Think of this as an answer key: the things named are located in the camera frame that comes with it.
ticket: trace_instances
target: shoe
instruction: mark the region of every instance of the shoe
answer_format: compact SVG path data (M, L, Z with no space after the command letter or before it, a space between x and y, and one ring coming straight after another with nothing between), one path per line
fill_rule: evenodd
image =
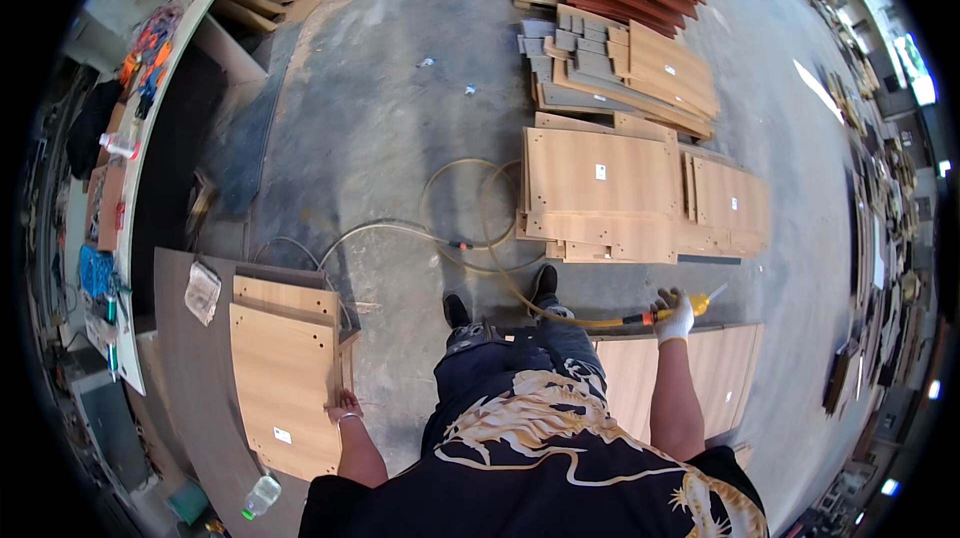
M456 294L447 294L443 298L443 317L446 317L450 330L469 326L472 322L464 302Z
M554 295L556 293L557 268L553 265L544 265L539 271L536 272L536 277L534 278L533 296L530 297L530 302L539 307L541 302L547 296ZM533 317L533 309L527 307L527 314Z

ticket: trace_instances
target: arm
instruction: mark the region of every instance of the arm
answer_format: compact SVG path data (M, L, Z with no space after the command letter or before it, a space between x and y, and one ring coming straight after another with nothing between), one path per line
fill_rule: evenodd
M693 327L693 307L684 292L660 290L661 300L651 309L672 309L673 314L654 325L659 357L654 395L650 404L650 444L678 461L701 454L704 413L693 389L687 338Z
M330 422L340 430L340 465L337 476L369 488L387 482L387 465L363 423L360 401L350 390L343 390L340 405L326 409Z

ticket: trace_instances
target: hand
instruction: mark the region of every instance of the hand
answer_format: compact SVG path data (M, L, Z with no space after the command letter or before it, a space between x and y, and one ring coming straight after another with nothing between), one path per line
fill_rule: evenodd
M347 389L343 389L340 392L340 399L335 400L334 405L326 405L323 407L323 410L326 411L326 416L330 418L330 423L334 426L339 424L340 420L343 419L347 413L353 413L363 419L363 409L360 408L360 400L357 400L356 395Z
M650 305L650 311L655 313L664 309L673 310L669 317L654 323L656 346L664 344L667 340L687 340L690 328L693 327L693 306L690 304L687 292L677 288L667 292L661 288L656 293L660 297L656 303Z

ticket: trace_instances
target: forearm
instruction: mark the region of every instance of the forearm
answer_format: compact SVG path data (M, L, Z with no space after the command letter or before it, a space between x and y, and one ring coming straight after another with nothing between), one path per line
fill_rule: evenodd
M359 417L340 420L340 467L337 475L370 488L387 482L387 465Z
M687 340L659 346L650 404L650 444L678 461L699 455L704 446L704 413L693 389Z

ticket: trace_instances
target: label sticker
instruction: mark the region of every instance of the label sticker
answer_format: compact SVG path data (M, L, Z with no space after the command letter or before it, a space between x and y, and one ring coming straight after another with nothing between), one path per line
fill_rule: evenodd
M274 428L273 428L273 437L276 438L277 440L282 440L283 442L286 442L287 444L293 444L293 443L294 443L293 440L290 438L290 432L289 432L289 431L283 431L283 430L280 429L279 427L274 427Z

